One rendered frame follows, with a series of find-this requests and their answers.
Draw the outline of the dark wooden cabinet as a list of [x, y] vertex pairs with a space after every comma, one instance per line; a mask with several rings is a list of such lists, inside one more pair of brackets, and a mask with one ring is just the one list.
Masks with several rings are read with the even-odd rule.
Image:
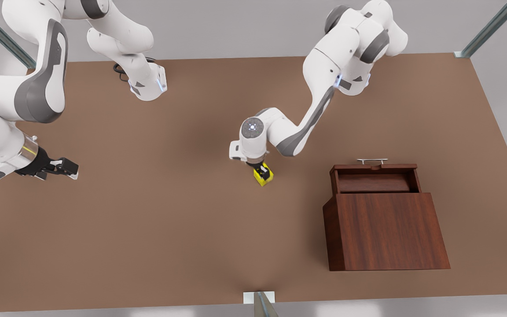
[[330, 271], [450, 268], [430, 193], [340, 193], [323, 217]]

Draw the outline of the silver frame post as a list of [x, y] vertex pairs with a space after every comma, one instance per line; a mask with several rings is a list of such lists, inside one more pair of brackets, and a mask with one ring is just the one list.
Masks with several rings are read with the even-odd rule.
[[243, 303], [253, 304], [254, 317], [279, 317], [273, 307], [275, 302], [274, 291], [252, 291], [243, 293]]
[[485, 42], [507, 21], [507, 2], [477, 33], [477, 35], [460, 52], [453, 52], [457, 59], [469, 59]]
[[20, 61], [28, 70], [34, 70], [36, 68], [36, 62], [34, 59], [21, 48], [7, 32], [0, 27], [0, 44], [8, 50], [18, 61]]

